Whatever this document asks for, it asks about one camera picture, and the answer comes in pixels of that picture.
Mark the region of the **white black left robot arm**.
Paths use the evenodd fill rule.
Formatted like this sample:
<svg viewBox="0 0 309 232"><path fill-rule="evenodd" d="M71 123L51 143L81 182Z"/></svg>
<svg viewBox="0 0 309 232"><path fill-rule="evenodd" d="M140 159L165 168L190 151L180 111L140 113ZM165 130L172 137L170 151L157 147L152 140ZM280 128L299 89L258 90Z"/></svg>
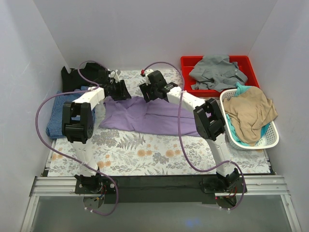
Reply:
<svg viewBox="0 0 309 232"><path fill-rule="evenodd" d="M90 142L94 133L92 111L106 97L116 101L131 98L124 80L119 79L120 72L113 72L114 75L107 70L107 75L99 87L89 87L81 97L65 102L62 110L62 134L72 145L76 158L82 165L81 174L75 177L80 181L81 187L90 193L101 195L106 193L108 185L114 187L114 184L96 172L98 165L94 160Z"/></svg>

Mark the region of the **purple polo shirt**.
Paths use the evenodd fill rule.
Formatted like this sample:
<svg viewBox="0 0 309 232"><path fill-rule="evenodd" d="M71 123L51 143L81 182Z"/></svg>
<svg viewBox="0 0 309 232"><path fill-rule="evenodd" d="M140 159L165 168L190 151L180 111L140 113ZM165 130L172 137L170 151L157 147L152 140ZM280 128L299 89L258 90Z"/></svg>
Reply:
<svg viewBox="0 0 309 232"><path fill-rule="evenodd" d="M146 102L144 98L138 96L123 101L109 98L104 102L105 118L99 127L177 136L178 103L179 100L176 100L176 103L170 103L162 99Z"/></svg>

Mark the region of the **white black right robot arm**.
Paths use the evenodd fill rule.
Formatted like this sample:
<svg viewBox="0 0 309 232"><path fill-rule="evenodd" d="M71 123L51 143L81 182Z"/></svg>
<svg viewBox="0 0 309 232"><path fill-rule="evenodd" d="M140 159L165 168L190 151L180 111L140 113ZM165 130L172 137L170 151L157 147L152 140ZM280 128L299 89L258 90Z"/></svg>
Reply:
<svg viewBox="0 0 309 232"><path fill-rule="evenodd" d="M225 142L225 119L217 101L213 98L198 98L177 84L168 83L161 71L148 69L142 70L140 74L146 80L140 85L146 102L162 99L178 105L179 110L185 109L193 113L196 130L208 143L215 161L214 188L223 192L236 191L241 172L231 161Z"/></svg>

